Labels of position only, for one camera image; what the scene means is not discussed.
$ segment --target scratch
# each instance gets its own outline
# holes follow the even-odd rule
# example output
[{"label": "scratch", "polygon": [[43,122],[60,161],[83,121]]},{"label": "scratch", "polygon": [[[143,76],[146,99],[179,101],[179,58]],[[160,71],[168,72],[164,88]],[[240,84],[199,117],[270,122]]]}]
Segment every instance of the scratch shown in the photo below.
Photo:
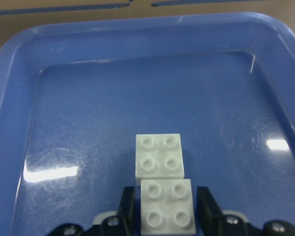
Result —
[{"label": "scratch", "polygon": [[222,134],[223,134],[223,127],[220,130],[220,139],[222,138]]},{"label": "scratch", "polygon": [[261,127],[258,131],[258,133],[263,132],[265,129],[267,129],[269,126],[271,126],[272,122],[268,122],[267,124],[263,125],[263,127]]}]

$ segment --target blue plastic tray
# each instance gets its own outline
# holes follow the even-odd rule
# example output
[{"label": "blue plastic tray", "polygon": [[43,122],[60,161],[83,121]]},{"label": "blue plastic tray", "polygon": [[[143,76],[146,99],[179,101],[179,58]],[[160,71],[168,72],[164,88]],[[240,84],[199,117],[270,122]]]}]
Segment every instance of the blue plastic tray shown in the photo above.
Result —
[{"label": "blue plastic tray", "polygon": [[89,228],[135,185],[146,133],[181,134],[194,200],[205,185],[257,227],[295,224],[295,36],[255,13],[16,35],[0,51],[0,235]]}]

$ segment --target lego stud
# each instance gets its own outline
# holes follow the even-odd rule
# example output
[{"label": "lego stud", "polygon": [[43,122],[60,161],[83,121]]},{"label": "lego stud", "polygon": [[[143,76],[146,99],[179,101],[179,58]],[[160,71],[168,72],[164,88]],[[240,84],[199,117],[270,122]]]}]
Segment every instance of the lego stud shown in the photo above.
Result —
[{"label": "lego stud", "polygon": [[155,170],[155,161],[151,157],[144,157],[140,162],[140,167],[143,171],[147,173],[152,173]]},{"label": "lego stud", "polygon": [[174,215],[174,222],[181,228],[186,228],[190,225],[191,217],[186,210],[178,210]]},{"label": "lego stud", "polygon": [[151,228],[158,228],[163,222],[162,214],[157,210],[151,210],[147,213],[147,224]]},{"label": "lego stud", "polygon": [[161,197],[162,195],[162,188],[158,183],[151,183],[147,186],[147,195],[156,200]]},{"label": "lego stud", "polygon": [[163,146],[167,150],[174,150],[177,148],[177,139],[173,135],[168,135],[165,137]]},{"label": "lego stud", "polygon": [[140,146],[146,151],[152,151],[155,149],[154,139],[150,136],[146,136],[142,138]]},{"label": "lego stud", "polygon": [[169,156],[165,159],[165,168],[169,172],[175,172],[179,167],[179,162],[174,156]]},{"label": "lego stud", "polygon": [[119,219],[117,217],[110,217],[107,221],[109,226],[117,226],[119,224]]},{"label": "lego stud", "polygon": [[188,193],[188,189],[186,188],[185,185],[183,185],[181,183],[177,183],[172,187],[172,194],[177,199],[185,198],[187,193]]}]

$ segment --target white plastic part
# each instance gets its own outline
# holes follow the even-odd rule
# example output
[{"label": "white plastic part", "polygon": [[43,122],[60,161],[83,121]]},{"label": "white plastic part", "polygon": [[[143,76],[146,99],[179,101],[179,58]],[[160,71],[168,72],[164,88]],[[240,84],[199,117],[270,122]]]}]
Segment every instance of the white plastic part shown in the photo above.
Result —
[{"label": "white plastic part", "polygon": [[93,220],[93,225],[100,225],[106,218],[117,215],[117,211],[111,210],[99,213]]},{"label": "white plastic part", "polygon": [[142,179],[184,178],[179,134],[136,136],[136,183]]},{"label": "white plastic part", "polygon": [[196,233],[189,179],[141,181],[141,235],[191,236]]}]

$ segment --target lego brick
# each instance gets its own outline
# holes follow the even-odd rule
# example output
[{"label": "lego brick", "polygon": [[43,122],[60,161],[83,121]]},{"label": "lego brick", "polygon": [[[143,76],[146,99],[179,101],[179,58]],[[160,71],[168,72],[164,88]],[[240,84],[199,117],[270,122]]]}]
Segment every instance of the lego brick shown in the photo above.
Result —
[{"label": "lego brick", "polygon": [[179,134],[136,135],[136,183],[142,179],[184,178]]},{"label": "lego brick", "polygon": [[191,236],[196,233],[189,179],[141,181],[141,235]]}]

